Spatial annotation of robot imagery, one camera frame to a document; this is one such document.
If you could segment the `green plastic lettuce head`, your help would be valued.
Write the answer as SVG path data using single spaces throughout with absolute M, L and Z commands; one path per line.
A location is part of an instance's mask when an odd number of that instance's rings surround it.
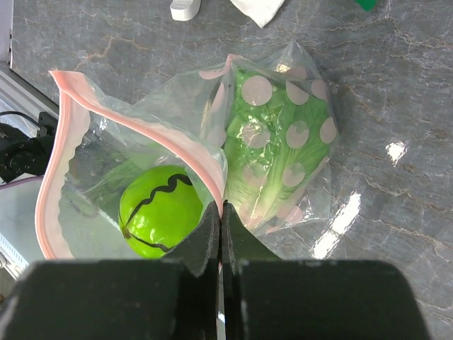
M 135 110 L 206 141 L 227 174 L 223 198 L 252 231 L 271 219 L 281 225 L 303 219 L 299 202 L 337 136 L 323 81 L 307 78 L 299 67 L 279 74 L 235 64 L 179 74 Z M 178 156 L 100 116 L 78 151 L 83 195 L 118 225 L 125 189 L 164 165 L 184 167 L 203 207 L 210 201 L 207 187 Z

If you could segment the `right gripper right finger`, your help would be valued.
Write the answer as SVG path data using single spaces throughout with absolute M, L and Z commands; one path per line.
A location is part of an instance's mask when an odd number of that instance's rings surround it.
M 411 287 L 383 261 L 282 260 L 224 204 L 228 339 L 428 339 Z

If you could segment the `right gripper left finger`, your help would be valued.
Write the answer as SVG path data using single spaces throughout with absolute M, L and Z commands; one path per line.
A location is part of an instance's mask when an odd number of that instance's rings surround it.
M 1 308 L 2 339 L 216 339 L 217 206 L 159 260 L 42 261 Z

